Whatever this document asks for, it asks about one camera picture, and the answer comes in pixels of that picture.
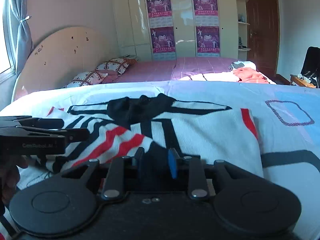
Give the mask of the person's left hand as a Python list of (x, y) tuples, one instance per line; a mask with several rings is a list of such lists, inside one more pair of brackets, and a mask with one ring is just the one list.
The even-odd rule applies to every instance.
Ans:
[(1, 157), (1, 200), (3, 204), (8, 204), (16, 193), (17, 184), (20, 181), (18, 168), (27, 167), (28, 164), (24, 156), (5, 155)]

